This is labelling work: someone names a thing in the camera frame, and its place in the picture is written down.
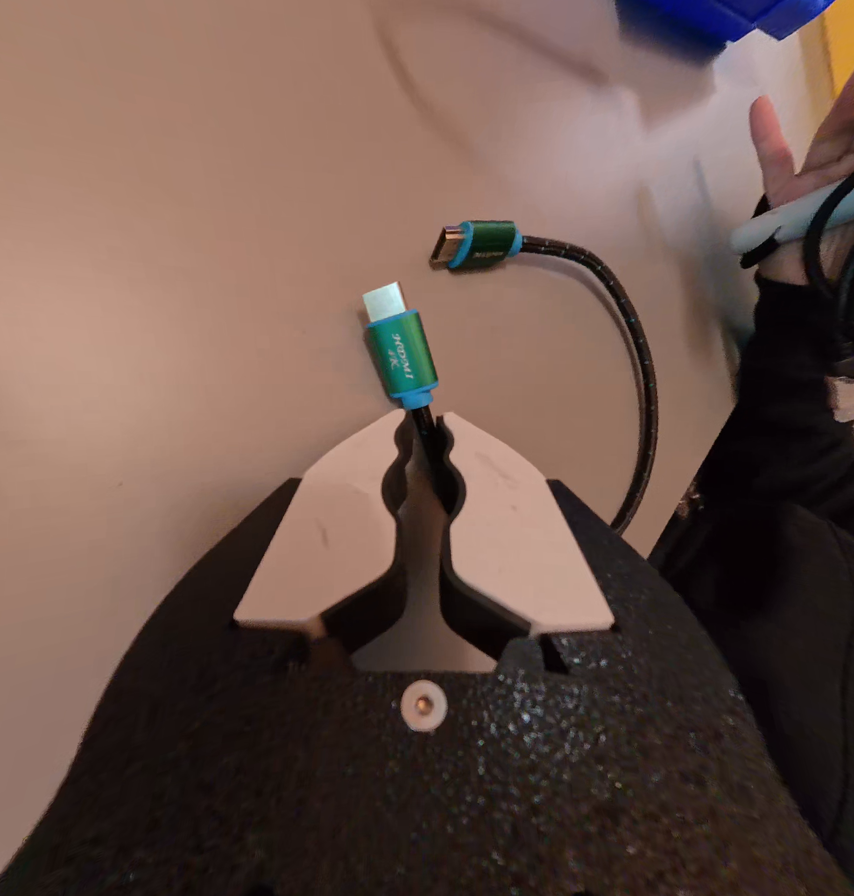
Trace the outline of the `yellow plastic bin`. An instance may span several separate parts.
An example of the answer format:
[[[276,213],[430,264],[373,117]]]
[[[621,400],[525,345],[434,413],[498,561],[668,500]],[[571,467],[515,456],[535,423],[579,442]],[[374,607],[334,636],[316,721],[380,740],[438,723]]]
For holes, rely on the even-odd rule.
[[[823,13],[824,37],[833,95],[854,72],[854,1],[835,1]]]

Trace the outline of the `person's right forearm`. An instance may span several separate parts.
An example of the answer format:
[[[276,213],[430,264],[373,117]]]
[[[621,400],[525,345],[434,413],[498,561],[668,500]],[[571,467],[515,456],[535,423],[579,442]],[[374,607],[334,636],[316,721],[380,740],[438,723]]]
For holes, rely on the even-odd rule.
[[[854,499],[854,428],[836,421],[826,386],[834,357],[826,301],[808,285],[755,280],[736,407],[755,483],[798,503]]]

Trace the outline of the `person's right hand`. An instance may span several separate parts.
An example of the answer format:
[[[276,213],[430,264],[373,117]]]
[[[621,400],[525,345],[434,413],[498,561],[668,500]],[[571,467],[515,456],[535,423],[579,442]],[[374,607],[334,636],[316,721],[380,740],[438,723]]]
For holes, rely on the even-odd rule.
[[[752,104],[749,128],[764,194],[773,209],[843,180],[854,172],[854,72],[814,135],[799,173],[768,96]],[[853,247],[854,222],[824,233],[820,259],[826,277],[839,275]],[[757,265],[757,273],[775,282],[807,285],[802,244],[783,244]]]

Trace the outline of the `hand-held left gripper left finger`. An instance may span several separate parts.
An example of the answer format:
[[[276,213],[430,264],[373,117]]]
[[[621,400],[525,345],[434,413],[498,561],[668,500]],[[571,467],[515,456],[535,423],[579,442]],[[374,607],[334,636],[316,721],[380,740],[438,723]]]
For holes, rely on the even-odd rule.
[[[401,619],[412,445],[410,420],[396,409],[305,472],[234,611],[238,626],[332,639],[354,654]]]

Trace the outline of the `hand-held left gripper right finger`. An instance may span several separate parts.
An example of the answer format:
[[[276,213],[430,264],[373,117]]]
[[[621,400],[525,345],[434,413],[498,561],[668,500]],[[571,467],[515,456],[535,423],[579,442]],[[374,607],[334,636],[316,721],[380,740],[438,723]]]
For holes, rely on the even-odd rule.
[[[454,498],[440,551],[440,610],[500,660],[508,644],[609,632],[615,618],[549,480],[462,416],[438,420]]]

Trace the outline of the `blue plastic bin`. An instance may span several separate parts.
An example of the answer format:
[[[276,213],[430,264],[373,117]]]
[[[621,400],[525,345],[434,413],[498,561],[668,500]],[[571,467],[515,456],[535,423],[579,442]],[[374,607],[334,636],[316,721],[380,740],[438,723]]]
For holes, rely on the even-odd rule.
[[[754,31],[772,39],[786,39],[833,4],[833,1],[616,2],[627,21],[716,45],[737,42]]]

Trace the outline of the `person's black jacket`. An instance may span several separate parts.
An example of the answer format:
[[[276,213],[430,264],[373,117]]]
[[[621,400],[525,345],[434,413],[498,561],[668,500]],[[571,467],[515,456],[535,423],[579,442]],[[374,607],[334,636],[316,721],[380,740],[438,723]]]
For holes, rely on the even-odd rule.
[[[733,414],[659,571],[854,887],[854,435],[833,423],[786,437]]]

